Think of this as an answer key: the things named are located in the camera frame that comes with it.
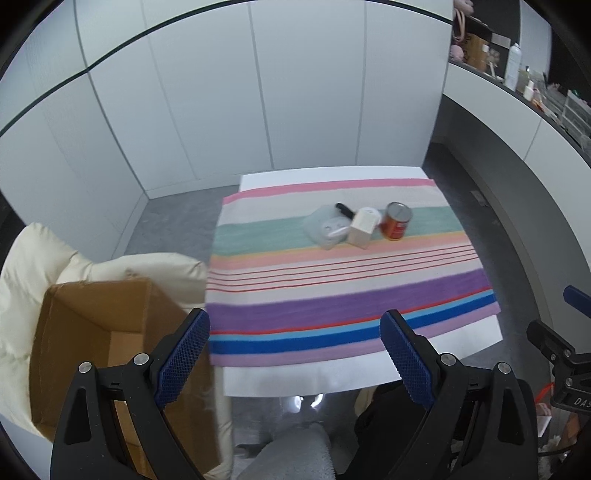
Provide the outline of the red tin can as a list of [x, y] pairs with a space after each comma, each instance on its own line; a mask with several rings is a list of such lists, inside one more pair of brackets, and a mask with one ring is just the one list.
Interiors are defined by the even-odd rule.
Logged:
[[384, 238], [388, 240], [402, 239], [412, 217], [413, 212], [410, 207], [400, 202], [391, 202], [386, 207], [384, 218], [380, 225]]

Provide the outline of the beige cardboard product box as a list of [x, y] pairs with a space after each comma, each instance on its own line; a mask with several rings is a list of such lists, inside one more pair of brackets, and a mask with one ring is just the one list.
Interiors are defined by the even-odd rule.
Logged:
[[379, 225], [372, 215], [367, 215], [367, 213], [360, 209], [356, 212], [355, 218], [353, 218], [352, 223], [349, 225], [346, 241], [349, 245], [366, 249], [370, 244], [370, 239], [372, 239], [374, 231]]

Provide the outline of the brown cardboard box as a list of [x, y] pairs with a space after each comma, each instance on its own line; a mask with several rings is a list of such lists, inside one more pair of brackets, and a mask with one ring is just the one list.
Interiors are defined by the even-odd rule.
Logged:
[[[145, 278], [50, 287], [43, 298], [29, 367], [34, 426], [46, 439], [54, 439], [80, 363], [90, 361], [99, 368], [125, 364], [140, 352], [151, 352], [185, 318], [185, 311]], [[201, 473], [221, 464], [215, 416], [206, 399], [212, 386], [211, 364], [202, 353], [179, 398], [164, 409]]]

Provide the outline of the grey trouser leg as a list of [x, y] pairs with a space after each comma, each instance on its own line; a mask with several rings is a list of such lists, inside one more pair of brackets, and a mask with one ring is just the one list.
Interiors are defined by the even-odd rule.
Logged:
[[295, 427], [268, 443], [238, 479], [335, 479], [331, 440], [321, 424]]

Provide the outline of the colourful striped cloth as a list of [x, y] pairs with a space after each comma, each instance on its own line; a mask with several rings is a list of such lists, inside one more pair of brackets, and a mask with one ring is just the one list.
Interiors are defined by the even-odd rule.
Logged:
[[[384, 210], [411, 221], [399, 240], [324, 248], [305, 233], [318, 209]], [[342, 180], [238, 192], [224, 199], [205, 292], [211, 361], [221, 367], [322, 362], [382, 350], [382, 315], [398, 310], [435, 337], [498, 314], [462, 224], [430, 179]]]

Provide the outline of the white round compact case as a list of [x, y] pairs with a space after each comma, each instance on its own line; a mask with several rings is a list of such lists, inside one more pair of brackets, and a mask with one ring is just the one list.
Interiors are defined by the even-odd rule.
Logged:
[[362, 211], [367, 213], [367, 215], [372, 215], [375, 218], [377, 224], [380, 224], [383, 221], [383, 213], [376, 208], [363, 207]]

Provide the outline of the clear plastic blister tray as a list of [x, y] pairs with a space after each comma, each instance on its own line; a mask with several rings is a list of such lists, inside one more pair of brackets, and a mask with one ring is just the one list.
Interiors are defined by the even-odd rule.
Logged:
[[304, 218], [304, 234], [311, 242], [325, 250], [331, 250], [348, 237], [352, 220], [334, 205], [325, 205]]

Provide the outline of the white spray bottle on shelf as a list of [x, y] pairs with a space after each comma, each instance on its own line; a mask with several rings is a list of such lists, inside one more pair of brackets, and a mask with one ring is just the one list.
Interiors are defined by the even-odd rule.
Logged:
[[511, 91], [515, 91], [519, 79], [522, 50], [518, 43], [514, 43], [510, 49], [506, 63], [504, 85]]

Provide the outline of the pink plush toy on shelf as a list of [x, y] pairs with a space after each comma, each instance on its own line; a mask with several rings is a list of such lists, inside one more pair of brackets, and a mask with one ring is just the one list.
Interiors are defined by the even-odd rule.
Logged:
[[452, 43], [450, 58], [455, 61], [465, 59], [465, 50], [475, 36], [473, 25], [474, 3], [471, 0], [453, 1]]

